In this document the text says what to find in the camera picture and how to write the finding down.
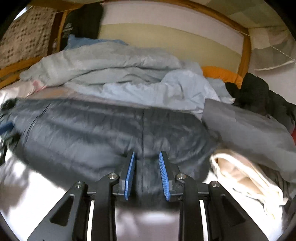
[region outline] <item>cream fabric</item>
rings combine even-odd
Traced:
[[[222,185],[231,185],[243,195],[259,200],[267,215],[279,218],[279,206],[285,205],[288,199],[256,164],[232,150],[216,151],[210,163]]]

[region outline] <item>orange pillow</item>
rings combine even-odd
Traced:
[[[231,72],[230,70],[214,67],[214,66],[205,66],[202,67],[204,77],[221,79],[224,83],[230,82],[236,84],[240,89],[242,86],[243,78],[238,74]]]

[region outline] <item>black bag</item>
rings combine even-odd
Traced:
[[[97,39],[103,10],[103,6],[95,2],[70,12],[64,23],[60,50],[67,46],[69,34],[77,38]]]

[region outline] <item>wooden frame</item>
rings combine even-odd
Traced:
[[[115,1],[128,1],[128,0],[104,0],[102,2],[115,2]],[[240,32],[244,36],[244,42],[243,42],[243,47],[242,47],[242,57],[241,57],[241,62],[239,65],[238,69],[238,75],[244,77],[246,73],[248,72],[249,69],[249,62],[250,62],[250,57],[251,57],[251,40],[249,37],[249,31],[247,28],[241,26],[237,22],[231,20],[227,16],[219,13],[216,10],[213,10],[207,6],[204,6],[202,4],[192,2],[189,0],[146,0],[146,1],[155,1],[155,2],[163,2],[163,3],[169,3],[181,7],[186,7],[198,12],[201,12],[205,15],[208,15],[224,24],[227,26],[233,28],[234,30]],[[54,29],[52,29],[52,34],[56,35],[57,32],[57,51],[60,50],[60,44],[61,44],[61,35],[63,31],[63,26],[67,17],[67,14],[71,12],[74,9],[80,8],[83,6],[83,4],[79,3],[72,3],[72,2],[66,2],[63,0],[32,0],[30,2],[30,5],[32,6],[40,6],[40,7],[51,7],[55,8],[58,11],[62,11],[62,17],[60,24],[57,24]],[[0,69],[0,78],[3,78],[6,75],[9,75],[13,72],[20,71],[24,68],[30,67],[31,65],[37,63],[40,61],[42,57],[37,57],[37,58],[31,58],[28,60],[24,60],[15,64],[12,64],[10,66],[7,66],[3,69]],[[19,77],[19,74],[12,74],[2,82],[0,82],[0,89],[15,82]]]

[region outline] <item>metal pin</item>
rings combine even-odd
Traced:
[[[117,174],[112,172],[108,175],[108,177],[109,177],[109,179],[115,179],[115,178],[117,178]]]
[[[184,173],[179,173],[179,174],[177,175],[177,178],[183,180],[183,179],[186,178],[186,174],[184,174]]]
[[[211,182],[211,185],[212,185],[213,187],[215,187],[215,188],[220,187],[220,183],[219,183],[218,181],[212,181],[212,182]]]
[[[77,188],[81,188],[81,187],[82,187],[82,182],[81,182],[81,181],[76,182],[75,187],[77,187]]]

